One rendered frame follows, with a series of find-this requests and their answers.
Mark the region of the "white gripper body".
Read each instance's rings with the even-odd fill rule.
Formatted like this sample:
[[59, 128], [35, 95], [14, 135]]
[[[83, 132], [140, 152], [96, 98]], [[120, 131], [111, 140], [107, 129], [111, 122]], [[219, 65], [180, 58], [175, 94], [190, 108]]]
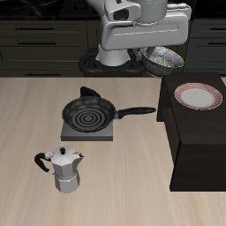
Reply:
[[187, 40], [192, 8], [185, 3], [167, 4], [162, 12], [153, 5], [142, 11], [139, 3], [105, 3], [104, 10], [104, 50], [179, 45]]

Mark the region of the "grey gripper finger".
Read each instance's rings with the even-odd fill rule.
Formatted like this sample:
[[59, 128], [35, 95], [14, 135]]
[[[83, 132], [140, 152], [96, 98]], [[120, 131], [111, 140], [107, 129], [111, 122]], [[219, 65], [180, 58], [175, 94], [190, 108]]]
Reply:
[[142, 61], [142, 53], [140, 49], [135, 49], [134, 54], [136, 55], [136, 61]]

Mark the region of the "grey speckled bowl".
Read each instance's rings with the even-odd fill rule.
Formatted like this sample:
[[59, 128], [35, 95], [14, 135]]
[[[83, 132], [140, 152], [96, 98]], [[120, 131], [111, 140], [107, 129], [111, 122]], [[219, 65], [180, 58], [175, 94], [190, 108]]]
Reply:
[[185, 63], [180, 55], [164, 47], [141, 48], [140, 52], [147, 73], [156, 78], [172, 75]]

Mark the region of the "white plate with red rim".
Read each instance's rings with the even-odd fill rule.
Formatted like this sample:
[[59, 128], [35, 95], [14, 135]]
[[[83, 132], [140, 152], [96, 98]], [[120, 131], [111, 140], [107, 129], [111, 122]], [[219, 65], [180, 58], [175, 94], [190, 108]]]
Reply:
[[202, 83], [185, 83], [174, 91], [176, 100], [189, 109], [211, 110], [222, 104], [222, 94], [214, 87]]

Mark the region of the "dark grey stove plate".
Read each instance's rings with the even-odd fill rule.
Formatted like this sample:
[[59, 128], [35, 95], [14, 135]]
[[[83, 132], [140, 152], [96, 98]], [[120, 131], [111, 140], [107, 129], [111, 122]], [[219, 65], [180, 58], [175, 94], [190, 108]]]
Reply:
[[98, 132], [78, 132], [73, 130], [67, 123], [63, 123], [61, 131], [62, 141], [112, 141], [113, 123]]

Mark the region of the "black frying pan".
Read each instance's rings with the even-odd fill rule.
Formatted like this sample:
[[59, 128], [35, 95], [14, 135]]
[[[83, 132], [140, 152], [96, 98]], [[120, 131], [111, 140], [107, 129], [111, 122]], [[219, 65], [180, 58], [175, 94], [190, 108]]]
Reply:
[[85, 96], [68, 103], [63, 109], [62, 118], [78, 132], [98, 132], [106, 128], [114, 119], [154, 112], [156, 109], [152, 107], [116, 110], [115, 106], [106, 99]]

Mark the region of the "dark kitchen cupboards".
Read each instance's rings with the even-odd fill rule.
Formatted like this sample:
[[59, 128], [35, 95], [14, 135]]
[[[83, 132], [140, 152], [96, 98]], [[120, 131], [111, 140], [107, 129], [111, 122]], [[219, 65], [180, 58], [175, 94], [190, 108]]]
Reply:
[[101, 19], [87, 0], [0, 0], [0, 77], [81, 77]]

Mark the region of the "dark wooden cabinet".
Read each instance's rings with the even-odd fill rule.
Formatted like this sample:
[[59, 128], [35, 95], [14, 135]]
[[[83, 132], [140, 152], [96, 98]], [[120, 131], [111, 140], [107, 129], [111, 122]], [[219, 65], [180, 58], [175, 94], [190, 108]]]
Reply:
[[[202, 83], [222, 94], [211, 110], [189, 109], [174, 92], [185, 83]], [[157, 118], [165, 124], [174, 163], [173, 192], [226, 192], [226, 86], [217, 72], [176, 72], [162, 79]]]

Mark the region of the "silver moka pot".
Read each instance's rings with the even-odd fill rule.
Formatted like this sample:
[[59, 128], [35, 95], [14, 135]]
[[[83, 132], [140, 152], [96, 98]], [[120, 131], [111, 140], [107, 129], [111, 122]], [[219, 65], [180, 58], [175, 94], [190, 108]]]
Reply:
[[43, 160], [52, 163], [54, 169], [55, 186], [62, 193], [71, 193], [79, 188], [79, 172], [77, 167], [84, 155], [75, 151], [73, 147], [56, 147], [52, 152], [39, 153], [35, 156], [35, 163], [45, 172], [49, 169]]

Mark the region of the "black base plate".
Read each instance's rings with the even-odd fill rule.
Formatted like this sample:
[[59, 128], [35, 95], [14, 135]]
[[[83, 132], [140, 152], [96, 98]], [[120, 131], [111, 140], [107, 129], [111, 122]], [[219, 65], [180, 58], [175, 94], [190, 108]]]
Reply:
[[143, 63], [136, 60], [132, 49], [127, 53], [130, 60], [120, 66], [107, 66], [96, 60], [99, 53], [98, 48], [91, 48], [79, 60], [79, 69], [88, 78], [138, 78], [146, 71]]

